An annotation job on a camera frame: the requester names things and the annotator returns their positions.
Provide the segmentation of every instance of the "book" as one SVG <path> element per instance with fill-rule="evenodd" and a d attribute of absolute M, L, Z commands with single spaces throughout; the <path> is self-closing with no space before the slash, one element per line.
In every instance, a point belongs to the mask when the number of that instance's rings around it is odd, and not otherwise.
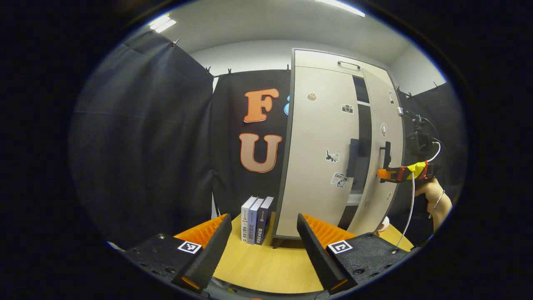
<path fill-rule="evenodd" d="M 266 197 L 259 209 L 257 210 L 257 224 L 256 224 L 256 234 L 255 234 L 255 243 L 262 245 L 266 233 L 268 232 L 268 227 L 270 224 L 270 215 L 272 214 L 272 208 L 270 205 L 274 197 Z"/>
<path fill-rule="evenodd" d="M 244 202 L 243 206 L 240 207 L 240 228 L 241 228 L 241 239 L 243 242 L 248 241 L 248 210 L 254 204 L 257 197 L 251 196 Z"/>
<path fill-rule="evenodd" d="M 257 223 L 257 210 L 263 203 L 263 199 L 257 199 L 248 211 L 248 237 L 247 243 L 254 244 L 255 241 L 255 224 Z"/>

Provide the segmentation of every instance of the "bracelet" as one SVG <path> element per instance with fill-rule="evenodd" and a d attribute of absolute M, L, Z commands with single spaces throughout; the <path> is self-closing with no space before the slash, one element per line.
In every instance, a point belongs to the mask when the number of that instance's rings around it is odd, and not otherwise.
<path fill-rule="evenodd" d="M 437 200 L 437 202 L 435 203 L 435 206 L 433 207 L 433 209 L 431 210 L 430 215 L 427 217 L 428 219 L 431 219 L 431 215 L 433 214 L 433 210 L 435 210 L 435 208 L 437 208 L 437 205 L 439 205 L 439 201 L 442 199 L 442 196 L 444 195 L 445 192 L 446 192 L 445 190 L 442 190 L 442 194 L 440 194 L 440 197 Z"/>

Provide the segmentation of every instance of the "white cable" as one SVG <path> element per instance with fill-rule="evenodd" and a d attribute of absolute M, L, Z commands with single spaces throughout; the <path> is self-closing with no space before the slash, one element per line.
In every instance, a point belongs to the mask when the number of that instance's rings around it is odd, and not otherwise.
<path fill-rule="evenodd" d="M 415 174 L 414 173 L 411 173 L 411 174 L 413 178 L 413 193 L 411 196 L 411 210 L 409 211 L 409 218 L 407 219 L 407 225 L 405 225 L 405 229 L 403 230 L 403 233 L 401 234 L 401 238 L 396 244 L 396 247 L 398 247 L 398 245 L 400 244 L 401 240 L 403 239 L 403 236 L 405 235 L 405 231 L 407 231 L 407 228 L 409 227 L 409 222 L 411 222 L 411 216 L 413 215 L 413 206 L 415 206 Z"/>
<path fill-rule="evenodd" d="M 439 144 L 439 150 L 437 151 L 437 153 L 435 154 L 435 156 L 434 156 L 434 157 L 432 157 L 432 158 L 431 158 L 430 160 L 428 160 L 427 162 L 430 162 L 430 161 L 434 160 L 434 159 L 435 159 L 435 157 L 436 157 L 437 155 L 439 155 L 439 153 L 440 153 L 440 143 L 439 143 L 439 142 L 437 142 L 437 141 L 434 141 L 433 143 L 434 143 L 434 144 Z"/>

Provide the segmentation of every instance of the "human hand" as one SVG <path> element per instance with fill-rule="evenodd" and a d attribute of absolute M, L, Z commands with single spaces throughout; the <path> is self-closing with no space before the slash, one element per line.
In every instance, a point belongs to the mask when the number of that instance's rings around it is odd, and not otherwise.
<path fill-rule="evenodd" d="M 428 202 L 427 209 L 428 212 L 430 212 L 430 210 L 433 209 L 440 196 L 442 195 L 442 187 L 440 186 L 436 177 L 433 177 L 430 182 L 415 189 L 415 197 L 421 194 L 426 195 L 426 199 Z"/>

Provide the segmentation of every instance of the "white book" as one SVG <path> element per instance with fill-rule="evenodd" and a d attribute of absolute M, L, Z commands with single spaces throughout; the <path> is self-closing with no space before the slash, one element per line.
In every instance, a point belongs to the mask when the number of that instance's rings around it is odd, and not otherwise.
<path fill-rule="evenodd" d="M 240 207 L 240 228 L 241 228 L 241 239 L 243 242 L 248 241 L 248 210 L 254 204 L 257 197 L 251 196 L 243 206 Z"/>
<path fill-rule="evenodd" d="M 248 237 L 247 243 L 255 244 L 255 224 L 257 224 L 257 210 L 263 203 L 263 199 L 257 199 L 248 212 Z"/>

